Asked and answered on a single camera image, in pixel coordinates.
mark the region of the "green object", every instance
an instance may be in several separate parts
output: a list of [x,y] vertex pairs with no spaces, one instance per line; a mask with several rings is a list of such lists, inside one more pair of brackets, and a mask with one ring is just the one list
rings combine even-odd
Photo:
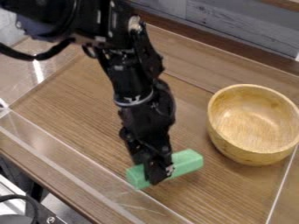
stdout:
[[[174,179],[181,175],[194,172],[202,167],[201,154],[194,150],[182,150],[172,154],[173,173],[168,179]],[[144,166],[136,165],[125,170],[125,179],[134,189],[142,189],[150,186],[145,180]]]

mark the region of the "wooden surface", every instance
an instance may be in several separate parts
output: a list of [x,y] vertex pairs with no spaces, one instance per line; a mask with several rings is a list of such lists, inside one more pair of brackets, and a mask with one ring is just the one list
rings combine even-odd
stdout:
[[[166,73],[172,76],[164,75],[162,79],[172,87],[177,102],[172,146],[176,151],[192,148],[200,152],[205,166],[201,171],[164,182],[145,192],[193,223],[262,223],[285,162],[252,168],[222,157],[208,139],[206,106],[213,91],[237,82],[265,84],[297,100],[297,77],[153,27],[150,36],[165,55]],[[27,139],[43,149],[38,153],[67,168],[67,173],[79,177],[91,189],[101,186],[102,180],[97,178],[99,172],[91,172],[93,166],[86,166],[85,160],[79,160],[82,155],[82,158],[91,159],[123,177],[125,168],[132,163],[117,137],[119,121],[110,84],[94,60],[77,57],[46,85],[13,105],[13,110],[75,149],[77,153],[70,154],[42,139]],[[23,155],[23,150],[18,154],[19,146],[5,137],[2,139],[1,153],[67,204],[93,222],[119,223],[123,218],[107,208],[101,211],[105,206],[94,201],[87,189],[73,184],[74,178],[65,178],[55,167],[46,168],[38,156],[30,153]],[[144,212],[142,217],[152,219],[154,216]]]
[[261,2],[285,8],[289,11],[299,11],[297,0],[261,0]]
[[218,151],[244,165],[270,165],[299,144],[299,110],[276,91],[256,85],[221,89],[208,106],[209,137]]

